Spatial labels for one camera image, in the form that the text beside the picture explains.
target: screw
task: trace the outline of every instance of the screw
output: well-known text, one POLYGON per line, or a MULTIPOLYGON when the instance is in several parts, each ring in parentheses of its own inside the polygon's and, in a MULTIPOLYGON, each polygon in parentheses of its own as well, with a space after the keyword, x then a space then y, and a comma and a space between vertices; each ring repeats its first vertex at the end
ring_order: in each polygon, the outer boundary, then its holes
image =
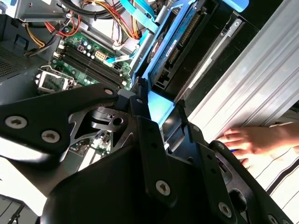
POLYGON ((219 202, 218 208, 223 213, 223 215, 225 215, 227 218, 232 217, 232 211, 225 203, 219 202))
POLYGON ((198 127, 193 126, 193 129, 194 129, 195 131, 199 132, 199 128, 198 128, 198 127))
POLYGON ((273 223, 273 224, 278 224, 277 220, 273 217, 273 215, 268 215, 269 220, 273 223))
POLYGON ((164 196, 170 195, 170 187, 165 181, 157 181, 156 182, 156 189, 160 192, 160 194, 164 196))
POLYGON ((27 126, 27 120, 20 116, 11 116, 5 119, 5 124, 14 129, 21 129, 27 126))
POLYGON ((112 92, 111 90, 109 90, 109 89, 105 89, 105 93, 107 93, 107 94, 109 94, 109 95, 112 95, 112 94, 113 94, 113 92, 112 92))
POLYGON ((219 146, 219 148, 221 148, 221 149, 225 149, 225 147, 224 147, 224 145, 222 145, 221 143, 218 143, 218 146, 219 146))
POLYGON ((42 139, 48 143, 56 143, 60 139, 60 135, 52 130, 44 131, 42 133, 42 139))

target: ventilation grille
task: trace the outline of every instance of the ventilation grille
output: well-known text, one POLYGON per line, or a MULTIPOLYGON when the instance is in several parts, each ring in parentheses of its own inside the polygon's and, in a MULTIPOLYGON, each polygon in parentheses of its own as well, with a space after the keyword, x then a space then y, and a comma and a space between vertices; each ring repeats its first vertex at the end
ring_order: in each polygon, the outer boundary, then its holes
POLYGON ((33 66, 29 58, 18 56, 0 46, 0 79, 9 78, 33 66))

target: aluminum panel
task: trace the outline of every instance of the aluminum panel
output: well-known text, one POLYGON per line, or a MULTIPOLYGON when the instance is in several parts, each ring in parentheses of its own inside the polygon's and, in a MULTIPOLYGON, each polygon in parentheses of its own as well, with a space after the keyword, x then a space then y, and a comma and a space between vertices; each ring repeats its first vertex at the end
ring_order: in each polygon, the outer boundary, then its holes
POLYGON ((234 126, 269 126, 299 100, 298 8, 285 0, 190 114, 207 141, 234 126))

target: person's hand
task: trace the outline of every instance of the person's hand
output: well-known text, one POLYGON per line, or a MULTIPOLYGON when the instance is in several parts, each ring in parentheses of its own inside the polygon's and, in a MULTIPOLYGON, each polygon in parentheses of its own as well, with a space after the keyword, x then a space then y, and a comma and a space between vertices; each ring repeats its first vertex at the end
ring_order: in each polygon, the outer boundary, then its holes
POLYGON ((223 142, 237 159, 245 159, 242 164, 249 165, 254 157, 267 156, 284 146, 278 127, 243 127, 227 130, 217 139, 223 142))

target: finger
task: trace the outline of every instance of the finger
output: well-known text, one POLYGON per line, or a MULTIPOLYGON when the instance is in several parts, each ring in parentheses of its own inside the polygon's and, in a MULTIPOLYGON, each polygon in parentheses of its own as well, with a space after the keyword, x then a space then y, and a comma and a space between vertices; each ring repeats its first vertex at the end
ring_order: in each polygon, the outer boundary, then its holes
POLYGON ((244 166, 244 167, 249 167, 250 166, 250 161, 248 158, 244 159, 241 164, 244 166))
POLYGON ((247 150, 248 149, 248 144, 244 142, 243 140, 239 141, 232 141, 232 142, 226 142, 224 145, 229 149, 241 149, 241 150, 247 150))
POLYGON ((242 134, 228 134, 220 137, 217 139, 218 141, 221 141, 223 143, 232 142, 232 141, 239 141, 242 140, 244 136, 242 134))
POLYGON ((228 134, 240 134, 241 133, 241 128, 230 128, 226 132, 224 132, 223 135, 228 135, 228 134))
POLYGON ((241 160, 241 159, 247 159, 249 156, 249 150, 237 150, 233 152, 234 156, 241 160))

